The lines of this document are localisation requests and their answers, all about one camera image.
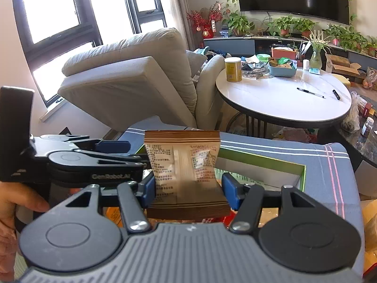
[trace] curtain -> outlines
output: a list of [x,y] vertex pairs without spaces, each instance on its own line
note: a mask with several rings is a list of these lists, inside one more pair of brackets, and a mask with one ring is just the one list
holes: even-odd
[[186,12],[190,11],[189,0],[161,0],[161,3],[167,26],[175,27],[181,33],[187,48],[195,50],[191,26],[186,19]]

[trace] table leg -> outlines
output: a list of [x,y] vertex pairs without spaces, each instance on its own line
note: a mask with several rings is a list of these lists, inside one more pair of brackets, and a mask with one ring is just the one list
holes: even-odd
[[266,138],[267,137],[267,122],[263,122],[264,123],[264,128],[263,128],[263,138]]
[[226,129],[226,132],[228,133],[229,130],[230,130],[230,127],[232,126],[232,124],[237,120],[238,117],[240,117],[242,115],[241,112],[235,114],[231,120],[229,120],[228,124],[227,124],[227,129]]
[[258,138],[261,137],[261,121],[258,119]]
[[251,136],[252,137],[255,137],[255,133],[254,133],[254,117],[251,118]]
[[249,136],[249,116],[248,115],[245,115],[246,116],[246,136]]

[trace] sofa cushion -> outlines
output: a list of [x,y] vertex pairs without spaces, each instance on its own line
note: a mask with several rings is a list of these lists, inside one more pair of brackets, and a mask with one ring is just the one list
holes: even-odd
[[204,62],[207,60],[207,57],[203,54],[198,54],[189,50],[186,50],[188,62],[190,63],[191,68],[191,78],[193,78],[199,70],[202,69]]
[[197,93],[182,36],[176,29],[165,28],[137,34],[113,44],[98,46],[69,58],[62,72],[70,76],[114,62],[151,56],[160,65],[174,88],[194,115]]

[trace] pen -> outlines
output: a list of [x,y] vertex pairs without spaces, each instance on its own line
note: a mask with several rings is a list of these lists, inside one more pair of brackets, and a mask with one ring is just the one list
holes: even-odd
[[336,90],[334,89],[332,92],[334,93],[335,97],[336,97],[338,100],[340,100],[340,96],[338,95],[338,93],[336,92]]
[[315,96],[318,96],[318,97],[321,97],[321,98],[325,99],[324,96],[321,96],[318,93],[310,92],[309,90],[301,89],[301,88],[298,88],[298,87],[297,87],[297,89],[300,90],[300,91],[306,92],[306,93],[310,93],[311,95],[315,95]]

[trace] human hand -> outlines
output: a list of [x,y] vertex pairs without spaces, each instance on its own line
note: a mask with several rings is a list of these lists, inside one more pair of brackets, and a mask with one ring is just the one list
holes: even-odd
[[16,205],[32,211],[46,212],[48,203],[30,187],[20,183],[0,181],[0,280],[14,280],[14,260],[17,251],[17,239],[14,232]]
[[46,200],[29,186],[0,181],[0,221],[13,230],[16,205],[40,213],[50,209]]

